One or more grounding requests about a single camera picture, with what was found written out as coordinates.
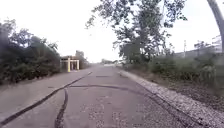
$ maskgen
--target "road edge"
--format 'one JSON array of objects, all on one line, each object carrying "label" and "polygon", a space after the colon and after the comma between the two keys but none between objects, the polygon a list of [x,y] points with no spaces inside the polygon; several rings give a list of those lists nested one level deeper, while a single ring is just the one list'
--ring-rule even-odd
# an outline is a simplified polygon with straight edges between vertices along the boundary
[{"label": "road edge", "polygon": [[120,70],[118,73],[132,81],[135,81],[146,90],[163,99],[171,106],[188,115],[204,127],[224,127],[224,113],[208,108],[199,101],[195,101],[180,93],[147,81],[133,73],[124,70]]}]

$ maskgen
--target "tree trunk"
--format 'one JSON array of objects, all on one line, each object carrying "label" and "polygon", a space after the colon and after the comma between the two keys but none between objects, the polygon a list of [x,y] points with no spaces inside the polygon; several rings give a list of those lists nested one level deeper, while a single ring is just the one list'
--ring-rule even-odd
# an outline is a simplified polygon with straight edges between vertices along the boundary
[{"label": "tree trunk", "polygon": [[222,53],[224,53],[224,20],[222,17],[222,13],[218,7],[216,0],[207,0],[207,2],[209,4],[209,6],[214,14],[215,20],[217,22],[221,40],[222,40]]}]

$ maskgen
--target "pillar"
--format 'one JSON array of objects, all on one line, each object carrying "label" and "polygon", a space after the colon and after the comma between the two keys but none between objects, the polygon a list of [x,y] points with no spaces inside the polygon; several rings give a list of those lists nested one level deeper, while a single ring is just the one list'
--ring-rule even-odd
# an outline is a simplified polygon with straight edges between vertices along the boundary
[{"label": "pillar", "polygon": [[74,69],[74,67],[73,67],[73,66],[74,66],[74,62],[72,61],[72,62],[71,62],[71,70],[73,70],[73,69]]},{"label": "pillar", "polygon": [[68,58],[68,72],[70,72],[70,58]]},{"label": "pillar", "polygon": [[79,70],[79,60],[77,60],[77,70]]}]

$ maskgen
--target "white building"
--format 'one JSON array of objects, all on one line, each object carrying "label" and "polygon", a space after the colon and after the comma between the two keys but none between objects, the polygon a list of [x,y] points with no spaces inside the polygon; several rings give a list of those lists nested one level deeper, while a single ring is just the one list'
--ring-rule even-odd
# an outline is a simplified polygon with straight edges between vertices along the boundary
[{"label": "white building", "polygon": [[222,40],[221,40],[220,35],[212,38],[212,45],[214,46],[214,52],[215,53],[221,53],[222,52]]}]

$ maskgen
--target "crack in road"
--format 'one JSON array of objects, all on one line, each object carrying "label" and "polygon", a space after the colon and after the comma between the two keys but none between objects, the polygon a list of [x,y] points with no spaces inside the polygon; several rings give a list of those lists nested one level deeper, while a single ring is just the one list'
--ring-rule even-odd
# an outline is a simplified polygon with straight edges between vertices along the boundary
[{"label": "crack in road", "polygon": [[203,126],[203,124],[200,124],[199,122],[196,121],[196,119],[191,118],[190,116],[188,116],[186,113],[178,110],[177,108],[173,107],[171,104],[169,104],[168,102],[166,102],[165,100],[159,98],[158,96],[156,96],[153,93],[152,96],[150,96],[149,94],[145,94],[145,93],[141,93],[139,91],[134,91],[128,88],[124,88],[124,87],[116,87],[116,86],[105,86],[105,85],[77,85],[77,86],[68,86],[68,87],[77,87],[77,88],[86,88],[86,87],[101,87],[101,88],[110,88],[110,89],[117,89],[117,90],[122,90],[122,91],[128,91],[143,97],[147,97],[150,98],[152,101],[154,101],[156,104],[158,104],[159,106],[161,106],[164,110],[166,110],[169,114],[171,114],[174,118],[176,118],[177,121],[179,121],[185,128],[209,128],[209,126],[206,124],[205,126]]},{"label": "crack in road", "polygon": [[193,128],[193,127],[202,127],[202,124],[198,123],[195,119],[189,117],[187,114],[185,114],[184,112],[176,109],[175,107],[173,107],[172,105],[170,105],[169,103],[167,103],[166,101],[164,101],[163,99],[159,98],[158,96],[156,96],[155,94],[151,93],[150,91],[146,90],[147,92],[150,92],[151,96],[149,94],[146,93],[141,93],[139,91],[134,91],[128,88],[124,88],[124,87],[116,87],[116,86],[105,86],[105,85],[77,85],[74,86],[72,84],[78,82],[81,79],[84,79],[85,77],[87,77],[88,75],[90,75],[92,72],[88,73],[87,75],[72,81],[69,84],[66,84],[65,86],[54,90],[52,93],[50,93],[49,95],[47,95],[46,97],[44,97],[43,99],[41,99],[40,101],[35,102],[33,105],[9,116],[8,118],[6,118],[5,120],[0,122],[0,128],[3,127],[4,125],[10,123],[11,121],[15,120],[16,118],[18,118],[19,116],[23,115],[24,113],[26,113],[29,110],[32,110],[33,108],[41,105],[42,103],[44,103],[46,100],[48,100],[50,97],[52,97],[53,95],[55,95],[58,91],[60,90],[64,90],[64,94],[65,94],[65,99],[64,99],[64,103],[61,106],[61,109],[57,115],[57,118],[55,119],[55,128],[63,128],[64,124],[63,124],[63,115],[64,112],[66,110],[67,107],[67,103],[68,103],[68,92],[66,90],[66,88],[73,88],[73,87],[82,87],[82,88],[89,88],[89,87],[102,87],[102,88],[110,88],[110,89],[118,89],[118,90],[122,90],[122,91],[128,91],[137,95],[141,95],[147,98],[150,98],[152,101],[154,101],[155,103],[157,103],[158,105],[160,105],[164,110],[166,110],[169,114],[171,114],[174,118],[176,118],[177,121],[179,121],[185,128]]},{"label": "crack in road", "polygon": [[65,93],[65,100],[64,100],[64,103],[62,104],[61,106],[61,109],[57,115],[57,118],[55,120],[55,124],[54,124],[54,127],[55,128],[63,128],[63,115],[64,115],[64,112],[65,112],[65,109],[67,107],[67,104],[68,104],[68,92],[66,89],[64,89],[64,93]]},{"label": "crack in road", "polygon": [[30,106],[28,106],[28,107],[26,107],[26,108],[24,108],[24,109],[22,109],[22,110],[20,110],[20,111],[18,111],[18,112],[16,112],[16,113],[12,114],[11,116],[7,117],[6,119],[4,119],[3,121],[0,122],[0,128],[2,128],[2,127],[3,127],[4,125],[6,125],[6,124],[12,122],[13,120],[17,119],[19,116],[23,115],[24,113],[26,113],[26,112],[28,112],[28,111],[34,109],[35,107],[41,105],[42,103],[44,103],[45,101],[47,101],[49,98],[51,98],[53,95],[55,95],[55,94],[56,94],[57,92],[59,92],[60,90],[65,89],[65,88],[67,88],[68,86],[70,86],[70,85],[72,85],[72,84],[78,82],[79,80],[81,80],[81,79],[87,77],[87,76],[90,75],[91,73],[92,73],[92,72],[89,72],[88,74],[86,74],[86,75],[80,77],[79,79],[76,79],[76,80],[70,82],[69,84],[64,85],[63,87],[54,90],[54,91],[51,92],[49,95],[47,95],[47,96],[45,96],[44,98],[42,98],[41,100],[39,100],[39,101],[33,103],[32,105],[30,105]]}]

